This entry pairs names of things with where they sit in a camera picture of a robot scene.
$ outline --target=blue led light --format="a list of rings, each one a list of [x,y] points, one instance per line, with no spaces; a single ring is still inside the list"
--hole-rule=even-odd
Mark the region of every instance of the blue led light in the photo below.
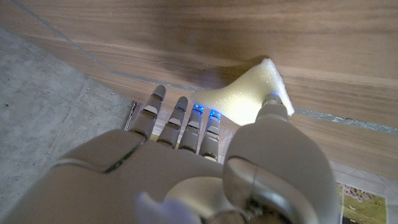
[[[220,121],[220,119],[221,119],[221,113],[218,112],[217,110],[212,109],[212,110],[210,111],[209,118],[215,118],[215,119],[217,119],[218,121]]]
[[[195,105],[195,106],[193,106],[193,109],[192,109],[192,111],[197,111],[197,112],[199,112],[200,113],[200,115],[202,115],[203,114],[203,110],[205,109],[205,107],[204,106],[200,106],[200,105]]]

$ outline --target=yellow foam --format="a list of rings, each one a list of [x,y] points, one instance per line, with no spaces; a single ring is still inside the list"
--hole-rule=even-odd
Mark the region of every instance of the yellow foam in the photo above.
[[[192,101],[217,110],[242,126],[255,122],[262,102],[270,93],[279,95],[289,116],[294,113],[282,77],[272,60],[266,58],[224,88],[195,92]]]

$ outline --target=wooden panel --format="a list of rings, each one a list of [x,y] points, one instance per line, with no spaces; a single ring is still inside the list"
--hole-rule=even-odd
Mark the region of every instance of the wooden panel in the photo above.
[[[0,25],[17,34],[58,38],[57,35],[46,29],[39,21],[33,19],[10,0],[0,0]]]
[[[332,161],[398,179],[398,138],[368,129],[293,115],[290,122]]]
[[[397,1],[22,1],[112,69],[219,88],[270,56],[293,104],[398,126]]]

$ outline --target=concrete floor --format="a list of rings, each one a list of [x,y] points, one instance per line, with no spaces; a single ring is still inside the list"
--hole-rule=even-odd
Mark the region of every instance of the concrete floor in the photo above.
[[[0,219],[54,159],[122,128],[131,102],[0,29]]]

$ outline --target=robot finger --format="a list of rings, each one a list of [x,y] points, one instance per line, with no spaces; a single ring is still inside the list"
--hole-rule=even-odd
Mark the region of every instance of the robot finger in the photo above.
[[[172,149],[175,148],[178,135],[180,134],[182,120],[184,119],[185,111],[187,110],[187,105],[187,98],[181,96],[175,105],[169,121],[166,123],[163,131],[157,139],[157,142],[162,143],[167,147],[171,147]]]
[[[216,162],[218,160],[218,141],[220,140],[220,121],[221,114],[215,110],[211,110],[206,125],[205,136],[199,150],[199,155]]]
[[[199,105],[193,105],[188,124],[185,127],[178,149],[185,149],[197,153],[200,123],[205,108]]]
[[[156,87],[146,106],[138,114],[136,122],[129,130],[130,132],[138,133],[144,136],[145,139],[150,138],[165,94],[166,88],[164,86],[159,85]]]

